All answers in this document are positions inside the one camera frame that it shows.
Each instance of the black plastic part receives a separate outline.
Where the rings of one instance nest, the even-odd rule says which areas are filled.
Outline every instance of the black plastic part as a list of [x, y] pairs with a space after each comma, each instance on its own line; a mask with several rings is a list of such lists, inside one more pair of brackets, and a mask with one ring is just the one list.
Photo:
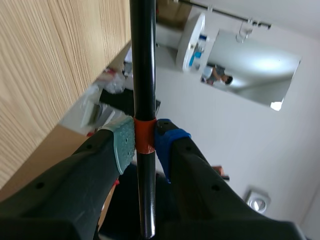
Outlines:
[[[164, 134], [172, 122], [157, 122]], [[160, 239], [304, 240], [294, 223], [271, 220], [251, 209], [212, 169], [189, 137], [171, 146], [170, 179], [181, 221], [161, 227]]]
[[119, 175], [114, 134], [99, 130], [72, 156], [0, 203], [0, 239], [92, 240]]
[[189, 220], [166, 223], [161, 240], [306, 240], [292, 222], [268, 218]]
[[[155, 0], [130, 0], [131, 47], [135, 118], [152, 121], [156, 118], [155, 70]], [[137, 175], [141, 235], [155, 235], [155, 153], [137, 154]]]

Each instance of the metal pole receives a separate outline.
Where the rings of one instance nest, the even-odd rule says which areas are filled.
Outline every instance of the metal pole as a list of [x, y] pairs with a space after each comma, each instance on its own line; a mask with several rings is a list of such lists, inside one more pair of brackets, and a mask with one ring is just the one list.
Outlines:
[[[130, 0], [131, 46], [135, 118], [156, 118], [155, 0]], [[155, 235], [155, 153], [137, 153], [140, 231], [145, 239]]]
[[239, 20], [239, 21], [242, 21], [242, 22], [251, 23], [253, 26], [258, 26], [258, 27], [264, 26], [264, 27], [266, 27], [268, 29], [271, 28], [271, 24], [269, 24], [269, 23], [262, 22], [262, 21], [254, 21], [254, 20], [242, 17], [242, 16], [237, 16], [237, 15], [234, 15], [234, 14], [231, 14], [231, 13], [228, 13], [228, 12], [225, 12], [225, 11], [221, 11], [219, 9], [215, 9], [213, 7], [208, 7], [206, 5], [198, 4], [198, 3], [195, 3], [195, 2], [192, 2], [192, 1], [179, 0], [179, 2], [187, 4], [187, 5], [191, 5], [191, 6], [196, 6], [198, 8], [206, 9], [206, 10], [209, 10], [209, 11], [211, 11], [213, 13], [221, 14], [221, 15], [224, 15], [224, 16], [227, 16], [229, 18], [233, 18], [233, 19], [236, 19], [236, 20]]

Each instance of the screw hole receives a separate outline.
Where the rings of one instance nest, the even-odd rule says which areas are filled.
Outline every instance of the screw hole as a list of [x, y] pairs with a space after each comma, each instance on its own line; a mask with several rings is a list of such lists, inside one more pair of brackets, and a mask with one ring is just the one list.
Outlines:
[[43, 182], [39, 182], [35, 185], [36, 189], [42, 189], [45, 186], [45, 184]]
[[220, 190], [220, 187], [218, 186], [218, 185], [212, 185], [211, 186], [211, 189], [213, 190], [213, 191], [219, 191]]

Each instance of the white wall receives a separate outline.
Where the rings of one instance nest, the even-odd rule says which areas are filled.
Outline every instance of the white wall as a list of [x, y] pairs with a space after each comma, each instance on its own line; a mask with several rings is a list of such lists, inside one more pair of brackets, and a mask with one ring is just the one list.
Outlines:
[[[219, 29], [236, 33], [240, 24], [206, 13], [213, 39]], [[319, 182], [320, 44], [277, 26], [257, 28], [251, 37], [302, 56], [281, 111], [202, 84], [200, 74], [174, 71], [171, 55], [157, 49], [157, 117], [190, 132], [206, 159], [223, 165], [241, 197], [249, 185], [261, 188], [271, 197], [267, 216], [300, 224]]]
[[320, 240], [320, 191], [316, 191], [312, 204], [301, 225], [304, 234], [312, 240]]
[[241, 97], [270, 106], [272, 102], [281, 102], [286, 96], [291, 80], [277, 81], [260, 86], [248, 87], [236, 92]]

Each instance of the black object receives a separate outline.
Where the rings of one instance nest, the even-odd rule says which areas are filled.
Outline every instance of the black object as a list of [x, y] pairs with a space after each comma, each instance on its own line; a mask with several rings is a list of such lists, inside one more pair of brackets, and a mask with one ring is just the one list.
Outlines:
[[[130, 0], [131, 47], [135, 118], [156, 118], [155, 0]], [[145, 239], [155, 235], [155, 153], [137, 153], [140, 230]]]
[[[112, 94], [106, 90], [102, 90], [99, 102], [108, 104], [111, 107], [123, 111], [126, 115], [131, 117], [135, 116], [135, 104], [134, 104], [134, 91], [130, 89], [124, 89], [123, 92]], [[159, 110], [161, 102], [155, 100], [155, 113]]]
[[[130, 164], [119, 177], [119, 182], [99, 233], [113, 240], [140, 239], [137, 166]], [[152, 240], [158, 239], [157, 233], [163, 223], [180, 219], [172, 185], [159, 173], [155, 178], [155, 204], [156, 234]]]
[[99, 130], [73, 155], [0, 203], [0, 239], [93, 239], [119, 175], [114, 134]]
[[[179, 2], [183, 3], [183, 4], [191, 5], [191, 6], [196, 6], [196, 7], [202, 8], [202, 9], [206, 9], [206, 10], [209, 10], [211, 12], [214, 12], [214, 13], [217, 13], [217, 14], [221, 14], [221, 15], [227, 16], [229, 18], [233, 18], [233, 19], [240, 20], [240, 21], [243, 21], [243, 22], [250, 22], [251, 21], [251, 19], [248, 19], [248, 18], [245, 18], [245, 17], [242, 17], [242, 16], [237, 16], [237, 15], [234, 15], [234, 14], [231, 14], [231, 13], [228, 13], [228, 12], [225, 12], [225, 11], [221, 11], [221, 10], [215, 9], [213, 7], [208, 7], [208, 6], [199, 4], [199, 3], [195, 3], [195, 2], [192, 2], [192, 1], [179, 0]], [[272, 26], [271, 24], [266, 23], [266, 22], [262, 22], [262, 21], [253, 21], [252, 25], [253, 26], [258, 26], [258, 27], [264, 26], [264, 27], [267, 27], [268, 29], [270, 29], [271, 26]]]
[[[178, 129], [158, 120], [159, 134]], [[171, 145], [170, 179], [181, 220], [163, 224], [163, 240], [305, 240], [291, 222], [271, 220], [251, 209], [211, 168], [189, 137]]]

